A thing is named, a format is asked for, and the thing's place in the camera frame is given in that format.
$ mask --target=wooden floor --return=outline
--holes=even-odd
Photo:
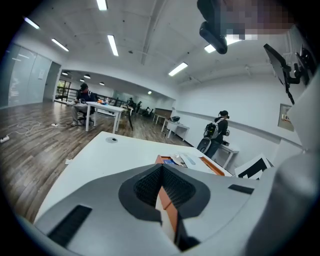
[[[2,188],[15,212],[33,222],[50,188],[63,172],[66,159],[73,159],[101,131],[112,133],[114,118],[99,114],[97,126],[86,132],[84,126],[71,127],[71,108],[58,102],[44,102],[0,110],[0,137],[12,131],[23,132],[18,124],[42,123],[34,131],[51,127],[52,123],[68,124],[31,136],[11,134],[0,144]],[[117,134],[132,138],[188,146],[178,136],[165,138],[162,125],[152,119],[132,115],[133,131],[127,117],[121,119]]]

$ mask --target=white desk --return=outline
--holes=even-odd
[[[233,155],[239,153],[239,150],[236,146],[226,146],[223,144],[221,144],[220,149],[229,153],[229,156],[223,165],[223,169],[226,169]]]
[[[106,138],[110,137],[116,138],[118,142],[106,142]],[[39,219],[50,207],[90,181],[151,165],[156,162],[158,155],[168,156],[177,152],[205,157],[225,176],[232,176],[195,147],[153,142],[102,131],[64,169],[46,195],[35,220]]]
[[[185,129],[186,129],[186,132],[185,132],[185,134],[184,134],[184,136],[183,136],[183,138],[182,138],[182,141],[184,142],[184,141],[185,141],[185,138],[186,138],[186,136],[187,136],[187,134],[188,134],[189,127],[184,126],[183,124],[176,123],[176,122],[172,122],[172,121],[169,121],[168,119],[165,119],[164,122],[163,122],[163,126],[162,126],[161,132],[164,131],[166,122],[167,122],[168,124],[172,124],[172,125],[174,125],[174,126],[178,126],[178,127],[182,127],[182,128],[185,128]],[[169,134],[168,134],[168,137],[167,137],[168,139],[169,139],[169,137],[170,137],[171,131],[172,131],[172,129],[169,130]]]
[[[130,109],[130,116],[132,115],[132,111],[134,110],[133,107],[131,107],[131,106],[125,106],[125,105],[121,105],[120,107],[123,108],[123,109]]]
[[[154,122],[155,117],[156,117],[155,124],[157,124],[157,123],[158,123],[158,118],[164,118],[164,119],[166,119],[166,117],[165,117],[165,116],[163,116],[163,115],[154,114],[154,116],[153,116],[153,120],[152,120],[152,123]]]
[[[94,107],[96,109],[101,109],[101,110],[114,112],[115,113],[115,119],[114,119],[114,125],[113,125],[112,133],[115,134],[118,131],[119,122],[120,122],[120,119],[121,119],[121,113],[122,113],[122,111],[124,111],[123,108],[117,107],[117,106],[110,106],[110,105],[101,105],[101,104],[99,104],[97,102],[91,102],[91,101],[88,101],[87,105],[88,105],[88,108],[87,108],[87,112],[86,112],[86,122],[85,122],[85,131],[86,132],[89,131],[89,118],[90,118],[91,107]],[[96,123],[97,123],[97,114],[98,114],[98,111],[96,110],[95,113],[94,113],[94,124],[93,124],[94,127],[96,127]]]

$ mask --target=ceiling beam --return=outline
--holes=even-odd
[[[155,31],[161,12],[167,2],[168,0],[155,0],[153,3],[152,12],[149,17],[148,26],[147,26],[147,30],[146,30],[144,41],[143,41],[143,47],[142,47],[143,53],[146,53],[146,54],[148,53],[152,35]],[[141,56],[142,65],[145,65],[146,57],[147,57],[146,54],[142,54]]]

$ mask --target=bag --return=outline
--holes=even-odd
[[[217,122],[211,122],[205,127],[204,134],[203,134],[205,139],[212,140],[212,139],[216,139],[218,137],[218,135],[222,132],[222,131],[219,131],[218,124],[222,120],[224,120],[224,119],[221,118]]]

